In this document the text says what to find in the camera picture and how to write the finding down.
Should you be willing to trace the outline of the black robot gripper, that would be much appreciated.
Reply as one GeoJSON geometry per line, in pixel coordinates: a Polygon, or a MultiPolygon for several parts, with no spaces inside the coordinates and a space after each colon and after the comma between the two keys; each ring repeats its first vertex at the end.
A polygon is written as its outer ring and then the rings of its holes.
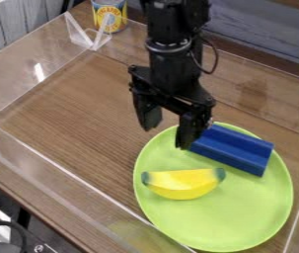
{"type": "Polygon", "coordinates": [[[145,131],[158,127],[162,110],[180,116],[176,146],[189,149],[210,126],[216,99],[202,87],[204,73],[214,70],[202,67],[204,44],[197,41],[160,43],[148,41],[150,65],[132,65],[130,91],[138,120],[145,131]]]}

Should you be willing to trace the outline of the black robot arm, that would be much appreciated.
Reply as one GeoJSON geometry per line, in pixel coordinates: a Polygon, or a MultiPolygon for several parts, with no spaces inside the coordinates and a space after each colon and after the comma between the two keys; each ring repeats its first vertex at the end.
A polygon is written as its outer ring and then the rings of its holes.
{"type": "Polygon", "coordinates": [[[209,0],[141,0],[149,21],[148,66],[133,65],[130,91],[142,128],[162,121],[162,111],[180,116],[176,146],[188,149],[213,123],[217,101],[200,83],[216,70],[202,66],[202,28],[210,21],[209,0]]]}

